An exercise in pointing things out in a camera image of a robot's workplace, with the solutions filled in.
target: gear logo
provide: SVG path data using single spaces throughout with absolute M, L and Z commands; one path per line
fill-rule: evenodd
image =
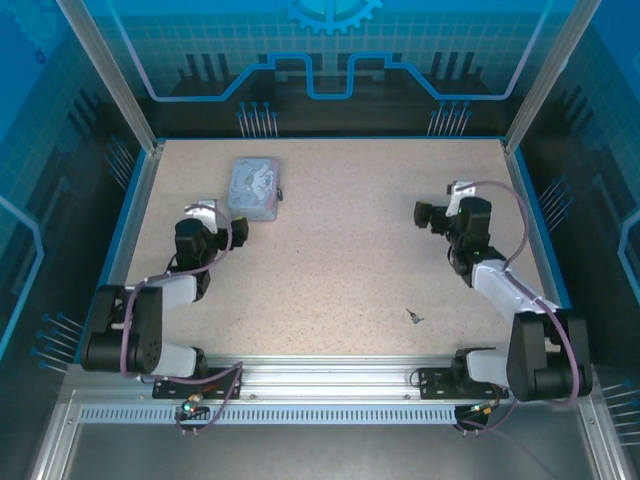
M 362 19 L 371 20 L 374 8 L 381 0 L 285 0 L 289 20 L 297 20 L 301 28 L 311 27 L 313 33 L 324 30 L 333 35 L 336 30 L 347 33 L 349 27 L 360 28 Z
M 8 12 L 22 33 L 37 48 L 54 39 L 58 32 L 55 0 L 0 0 L 0 13 Z

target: blue border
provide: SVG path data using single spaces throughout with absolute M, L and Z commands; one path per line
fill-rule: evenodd
M 516 148 L 515 157 L 518 164 L 518 169 L 520 170 L 520 174 L 522 175 L 522 183 L 524 184 L 524 189 L 527 192 L 529 205 L 531 205 L 533 218 L 536 222 L 536 226 L 538 227 L 538 231 L 540 232 L 542 248 L 544 249 L 544 254 L 549 261 L 549 268 L 551 269 L 553 283 L 555 284 L 556 291 L 558 292 L 560 305 L 564 308 L 571 308 L 571 300 L 569 300 L 569 293 L 567 292 L 564 280 L 562 279 L 562 273 L 560 272 L 560 266 L 558 265 L 558 258 L 556 257 L 555 250 L 553 249 L 549 231 L 547 230 L 547 226 L 544 223 L 542 211 L 540 210 L 540 204 L 538 203 L 538 197 L 536 196 L 536 192 L 533 189 L 533 182 L 531 182 L 531 176 L 529 175 L 529 170 L 527 170 L 527 165 L 525 164 L 520 147 Z
M 133 169 L 133 174 L 131 175 L 131 180 L 129 181 L 127 193 L 124 197 L 124 201 L 122 202 L 122 208 L 120 209 L 118 222 L 116 223 L 116 228 L 113 232 L 113 236 L 111 237 L 111 243 L 109 244 L 107 256 L 104 259 L 104 265 L 102 266 L 102 271 L 100 272 L 100 278 L 98 279 L 97 287 L 106 284 L 109 280 L 109 275 L 111 274 L 111 270 L 113 269 L 113 263 L 116 259 L 116 254 L 118 253 L 120 242 L 124 234 L 124 227 L 127 223 L 127 218 L 129 217 L 129 212 L 131 211 L 131 207 L 133 205 L 133 197 L 135 196 L 136 190 L 138 189 L 138 183 L 140 182 L 140 175 L 142 174 L 142 168 L 144 167 L 146 157 L 147 152 L 144 149 L 141 149 L 140 153 L 138 154 L 138 159 L 136 160 L 136 166 Z M 89 312 L 91 312 L 92 308 L 93 300 L 91 301 Z M 80 335 L 80 341 L 78 342 L 78 350 L 76 351 L 74 363 L 80 363 L 80 350 L 82 348 L 82 344 L 84 343 L 86 334 L 87 325 L 85 324 L 84 328 L 82 329 L 82 335 Z

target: small plastic container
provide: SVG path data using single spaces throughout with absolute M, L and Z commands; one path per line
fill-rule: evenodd
M 238 158 L 233 165 L 228 207 L 232 218 L 272 222 L 278 216 L 280 162 L 273 158 Z

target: small metal part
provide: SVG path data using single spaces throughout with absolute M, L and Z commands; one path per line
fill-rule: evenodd
M 409 310 L 408 308 L 406 309 L 407 312 L 409 312 L 409 315 L 411 315 L 411 321 L 413 322 L 414 325 L 417 325 L 418 323 L 420 323 L 422 320 L 424 320 L 424 317 L 419 317 L 418 315 L 416 315 L 415 313 L 413 313 L 411 310 Z

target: blue decorative graphic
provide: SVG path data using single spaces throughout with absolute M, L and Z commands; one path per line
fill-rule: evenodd
M 620 232 L 620 242 L 618 243 L 617 251 L 624 273 L 629 280 L 629 285 L 631 285 L 631 289 L 633 290 L 633 294 L 636 296 L 638 303 L 640 303 L 640 284 L 638 283 L 638 278 L 636 278 L 633 268 L 631 267 L 631 262 L 629 262 L 629 259 L 627 258 L 627 242 L 629 241 L 629 231 L 639 221 L 640 209 L 629 215 L 629 217 L 622 223 L 622 231 Z
M 285 0 L 289 20 L 297 20 L 301 28 L 311 27 L 313 33 L 324 30 L 329 35 L 360 28 L 361 20 L 373 18 L 376 7 L 382 7 L 380 0 Z
M 0 0 L 0 13 L 8 12 L 31 43 L 41 47 L 58 32 L 55 0 Z
M 7 349 L 7 345 L 9 345 L 9 340 L 11 339 L 11 335 L 13 335 L 13 331 L 16 328 L 16 324 L 18 323 L 18 319 L 20 318 L 20 314 L 22 313 L 22 309 L 27 301 L 27 297 L 29 296 L 29 292 L 31 292 L 31 288 L 33 287 L 33 282 L 38 275 L 38 270 L 40 270 L 40 265 L 42 265 L 42 261 L 44 260 L 44 247 L 42 244 L 42 236 L 40 235 L 40 228 L 36 221 L 31 218 L 25 212 L 22 212 L 18 209 L 13 203 L 11 203 L 6 197 L 0 195 L 0 208 L 6 208 L 10 214 L 15 216 L 20 223 L 22 223 L 25 227 L 31 230 L 31 234 L 33 236 L 33 243 L 36 248 L 36 258 L 31 265 L 31 269 L 29 270 L 29 275 L 24 282 L 24 286 L 22 287 L 22 291 L 20 292 L 20 296 L 18 297 L 18 301 L 16 305 L 13 307 L 13 312 L 11 312 L 11 316 L 9 317 L 9 321 L 7 322 L 7 326 L 4 329 L 4 333 L 2 334 L 2 338 L 0 339 L 0 360 L 4 355 L 5 350 Z
M 314 88 L 314 75 L 317 72 L 314 71 L 314 61 L 311 55 L 307 52 L 300 51 L 286 51 L 286 52 L 272 52 L 266 55 L 260 54 L 261 57 L 258 63 L 250 63 L 244 70 L 237 70 L 239 73 L 235 73 L 232 75 L 229 74 L 229 66 L 225 60 L 224 66 L 220 68 L 223 71 L 223 76 L 225 80 L 231 81 L 231 83 L 227 83 L 225 85 L 225 90 L 218 95 L 180 95 L 174 94 L 171 96 L 163 96 L 159 92 L 156 91 L 154 86 L 152 85 L 151 78 L 149 73 L 145 71 L 145 67 L 143 66 L 143 62 L 136 52 L 136 48 L 133 45 L 132 37 L 127 33 L 122 19 L 120 18 L 120 14 L 116 11 L 113 3 L 107 0 L 107 5 L 115 22 L 115 25 L 122 37 L 122 41 L 124 42 L 129 54 L 131 55 L 131 59 L 133 61 L 133 65 L 140 75 L 144 88 L 147 90 L 149 96 L 157 101 L 157 102 L 166 102 L 166 103 L 178 103 L 178 102 L 224 102 L 229 99 L 231 95 L 249 78 L 254 72 L 262 72 L 262 71 L 270 71 L 270 70 L 278 70 L 276 66 L 277 60 L 302 60 L 304 61 L 304 72 L 306 74 L 306 84 L 307 84 L 307 92 L 309 97 L 314 100 L 346 100 L 353 95 L 353 85 L 354 85 L 354 77 L 356 76 L 355 72 L 355 62 L 359 59 L 380 59 L 384 61 L 382 69 L 403 69 L 407 71 L 407 74 L 413 77 L 425 90 L 427 90 L 435 99 L 437 100 L 487 100 L 487 101 L 501 101 L 510 97 L 516 88 L 516 83 L 520 79 L 521 73 L 532 54 L 532 50 L 538 37 L 541 35 L 541 31 L 545 22 L 547 21 L 551 9 L 554 5 L 554 1 L 556 0 L 547 0 L 544 10 L 541 12 L 540 17 L 537 20 L 535 28 L 531 33 L 531 36 L 526 42 L 526 46 L 524 46 L 524 51 L 522 54 L 518 54 L 517 57 L 513 58 L 513 62 L 515 63 L 517 58 L 517 64 L 511 78 L 508 79 L 508 84 L 506 86 L 505 92 L 502 94 L 492 94 L 492 93 L 482 93 L 482 94 L 460 94 L 460 93 L 449 93 L 443 94 L 439 93 L 436 88 L 433 86 L 431 81 L 433 79 L 427 80 L 425 75 L 421 72 L 419 68 L 416 67 L 414 61 L 402 61 L 400 56 L 395 56 L 395 53 L 388 50 L 377 50 L 377 49 L 366 49 L 361 52 L 353 53 L 349 57 L 347 61 L 346 71 L 341 70 L 340 75 L 344 75 L 347 81 L 347 88 L 344 93 L 316 93 Z M 312 29 L 331 30 L 332 32 L 336 29 L 340 29 L 340 26 L 343 26 L 341 22 L 347 22 L 347 18 L 343 18 L 344 15 L 344 7 L 342 4 L 349 3 L 351 5 L 355 4 L 355 0 L 286 0 L 286 4 L 288 5 L 290 14 L 292 16 L 302 17 L 304 14 L 304 22 L 306 25 L 311 26 Z M 364 2 L 360 0 L 357 3 L 360 8 L 357 11 L 351 11 L 349 14 L 349 22 L 352 25 L 359 25 L 360 18 L 362 16 L 367 16 L 370 11 L 370 8 L 374 8 L 380 4 L 379 0 L 367 0 Z M 313 6 L 315 12 L 321 12 L 324 17 L 322 19 L 318 19 L 316 17 L 310 17 L 310 6 Z M 326 12 L 339 12 L 339 15 L 336 17 L 330 16 L 331 18 L 326 17 Z M 282 48 L 285 50 L 289 50 L 294 48 L 293 44 L 288 43 L 289 46 L 285 46 L 283 43 L 281 47 L 273 47 L 273 48 Z M 472 57 L 468 57 L 468 62 L 473 61 Z M 247 60 L 243 58 L 240 62 L 245 63 Z M 478 78 L 482 75 L 482 67 L 478 67 L 476 75 Z

